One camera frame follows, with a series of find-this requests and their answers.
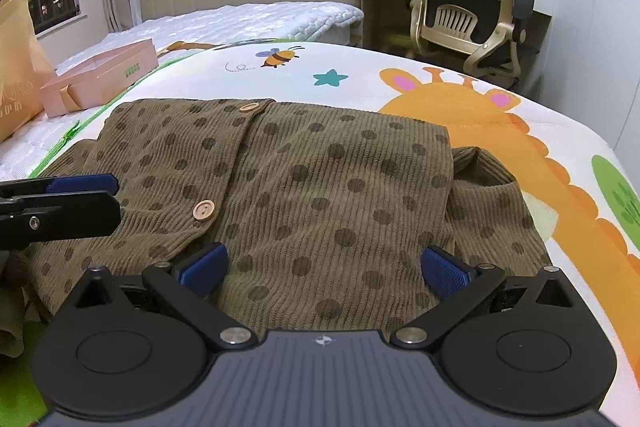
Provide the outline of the white wardrobe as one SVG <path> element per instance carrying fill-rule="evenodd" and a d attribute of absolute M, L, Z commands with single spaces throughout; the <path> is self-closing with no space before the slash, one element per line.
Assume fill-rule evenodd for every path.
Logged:
<path fill-rule="evenodd" d="M 639 0 L 554 0 L 546 41 L 521 93 L 639 157 Z"/>

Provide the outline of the pink gift box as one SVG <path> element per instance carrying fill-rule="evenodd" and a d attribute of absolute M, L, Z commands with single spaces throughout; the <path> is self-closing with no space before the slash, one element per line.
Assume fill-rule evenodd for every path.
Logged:
<path fill-rule="evenodd" d="M 151 39 L 120 46 L 55 75 L 40 88 L 40 100 L 50 118 L 102 106 L 157 66 Z"/>

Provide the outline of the brown polka dot corduroy garment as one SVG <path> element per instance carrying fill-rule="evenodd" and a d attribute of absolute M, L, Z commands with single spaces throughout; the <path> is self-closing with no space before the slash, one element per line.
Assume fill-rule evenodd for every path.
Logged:
<path fill-rule="evenodd" d="M 117 230 L 24 254 L 50 311 L 93 265 L 138 274 L 217 242 L 230 269 L 215 305 L 253 331 L 391 332 L 437 303 L 421 274 L 427 247 L 510 275 L 549 263 L 514 176 L 417 119 L 270 100 L 135 101 L 49 167 L 102 172 L 119 182 Z"/>

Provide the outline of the orange paper shopping bag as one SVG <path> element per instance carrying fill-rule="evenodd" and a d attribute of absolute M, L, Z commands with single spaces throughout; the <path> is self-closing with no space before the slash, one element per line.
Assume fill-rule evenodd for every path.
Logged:
<path fill-rule="evenodd" d="M 43 111 L 40 88 L 54 68 L 36 38 L 28 0 L 1 0 L 0 140 Z"/>

